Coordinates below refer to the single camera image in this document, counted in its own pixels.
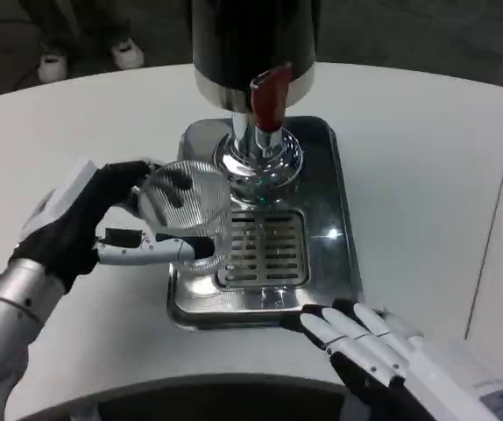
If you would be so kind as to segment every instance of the white sneaker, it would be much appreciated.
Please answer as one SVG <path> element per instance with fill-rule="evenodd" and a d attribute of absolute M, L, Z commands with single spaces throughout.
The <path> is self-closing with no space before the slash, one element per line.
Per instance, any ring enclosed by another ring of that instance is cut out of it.
<path fill-rule="evenodd" d="M 64 81 L 68 76 L 68 60 L 59 53 L 46 53 L 41 56 L 38 78 L 41 83 Z"/>
<path fill-rule="evenodd" d="M 111 48 L 115 65 L 121 70 L 142 68 L 145 65 L 145 55 L 130 38 L 119 42 Z"/>

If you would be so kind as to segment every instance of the black cylinder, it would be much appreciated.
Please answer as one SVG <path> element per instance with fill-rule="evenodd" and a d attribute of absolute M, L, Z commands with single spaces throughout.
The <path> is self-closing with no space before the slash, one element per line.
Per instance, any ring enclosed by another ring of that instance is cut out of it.
<path fill-rule="evenodd" d="M 293 80 L 315 63 L 320 0 L 190 0 L 193 62 L 227 89 L 290 61 Z"/>

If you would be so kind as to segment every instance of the robotic hand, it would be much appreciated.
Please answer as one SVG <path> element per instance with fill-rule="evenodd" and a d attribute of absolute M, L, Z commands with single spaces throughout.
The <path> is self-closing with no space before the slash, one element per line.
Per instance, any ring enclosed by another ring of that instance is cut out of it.
<path fill-rule="evenodd" d="M 138 215 L 136 188 L 158 164 L 134 161 L 98 169 L 84 161 L 49 193 L 26 222 L 8 267 L 0 274 L 0 419 L 12 388 L 27 367 L 27 347 L 39 335 L 57 302 L 100 263 L 141 265 L 189 261 L 215 252 L 209 238 L 153 236 L 133 230 L 96 227 L 111 206 Z M 193 182 L 181 172 L 167 177 L 174 187 L 157 185 L 174 207 L 180 190 Z"/>
<path fill-rule="evenodd" d="M 467 345 L 430 343 L 394 314 L 347 300 L 306 305 L 282 326 L 325 351 L 375 419 L 503 421 L 503 375 Z"/>

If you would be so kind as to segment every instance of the ribbed glass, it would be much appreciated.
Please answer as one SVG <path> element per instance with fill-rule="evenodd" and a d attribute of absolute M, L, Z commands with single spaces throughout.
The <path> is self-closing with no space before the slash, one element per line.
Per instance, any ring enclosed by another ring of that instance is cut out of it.
<path fill-rule="evenodd" d="M 177 176 L 192 180 L 180 189 Z M 208 259 L 176 263 L 180 271 L 208 275 L 220 268 L 231 248 L 230 185 L 214 166 L 200 161 L 176 161 L 153 172 L 138 197 L 141 216 L 155 232 L 176 237 L 203 236 L 215 241 L 216 253 Z"/>

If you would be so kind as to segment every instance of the drip tray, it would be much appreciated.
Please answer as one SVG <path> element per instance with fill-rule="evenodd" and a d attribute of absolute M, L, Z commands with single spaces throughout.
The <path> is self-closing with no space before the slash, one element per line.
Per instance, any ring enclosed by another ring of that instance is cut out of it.
<path fill-rule="evenodd" d="M 308 280 L 300 213 L 232 213 L 232 252 L 218 271 L 224 288 L 298 286 Z"/>
<path fill-rule="evenodd" d="M 305 304 L 362 299 L 335 133 L 320 118 L 286 118 L 304 165 L 293 191 L 276 203 L 232 204 L 230 257 L 207 276 L 171 267 L 168 312 L 189 329 L 276 325 Z M 212 162 L 229 120 L 186 130 L 178 157 Z"/>

